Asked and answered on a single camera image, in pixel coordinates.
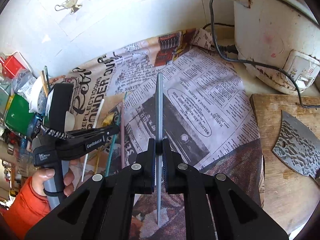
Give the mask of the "orange sleeve forearm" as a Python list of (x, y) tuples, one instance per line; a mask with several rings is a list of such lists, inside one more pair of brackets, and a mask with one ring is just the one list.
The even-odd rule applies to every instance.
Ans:
[(26, 233), (50, 212), (46, 197), (36, 193), (29, 177), (11, 207), (3, 214), (4, 221), (18, 239), (24, 239)]

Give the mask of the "person's left hand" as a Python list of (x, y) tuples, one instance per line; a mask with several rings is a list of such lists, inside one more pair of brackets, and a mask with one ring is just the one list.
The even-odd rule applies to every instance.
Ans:
[[(45, 199), (46, 194), (44, 193), (44, 182), (53, 178), (55, 171), (52, 168), (44, 168), (37, 170), (32, 177), (29, 178), (29, 189), (31, 193), (40, 199)], [(69, 168), (69, 171), (66, 173), (63, 179), (65, 185), (64, 194), (68, 197), (74, 192), (74, 173)]]

